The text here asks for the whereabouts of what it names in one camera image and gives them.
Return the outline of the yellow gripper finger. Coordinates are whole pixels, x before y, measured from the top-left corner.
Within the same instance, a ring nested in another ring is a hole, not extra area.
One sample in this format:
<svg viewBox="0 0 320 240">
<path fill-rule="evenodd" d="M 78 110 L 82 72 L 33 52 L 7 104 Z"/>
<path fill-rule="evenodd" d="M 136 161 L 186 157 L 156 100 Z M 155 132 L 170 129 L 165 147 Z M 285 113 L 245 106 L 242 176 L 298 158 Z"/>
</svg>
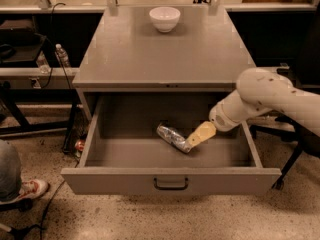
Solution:
<svg viewBox="0 0 320 240">
<path fill-rule="evenodd" d="M 193 148 L 200 143 L 212 138 L 216 134 L 216 127 L 210 122 L 205 121 L 200 124 L 186 139 L 186 144 Z"/>
</svg>

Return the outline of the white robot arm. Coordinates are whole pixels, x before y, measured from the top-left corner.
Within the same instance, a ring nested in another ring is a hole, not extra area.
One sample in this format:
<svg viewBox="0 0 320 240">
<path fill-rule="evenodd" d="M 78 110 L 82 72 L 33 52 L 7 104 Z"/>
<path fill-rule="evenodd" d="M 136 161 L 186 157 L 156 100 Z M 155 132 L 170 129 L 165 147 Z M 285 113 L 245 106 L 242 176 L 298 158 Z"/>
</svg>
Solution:
<svg viewBox="0 0 320 240">
<path fill-rule="evenodd" d="M 216 131 L 230 131 L 243 121 L 271 110 L 320 135 L 318 94 L 295 88 L 288 78 L 277 73 L 250 68 L 239 75 L 236 89 L 210 110 L 209 119 L 189 135 L 188 149 L 210 139 Z"/>
</svg>

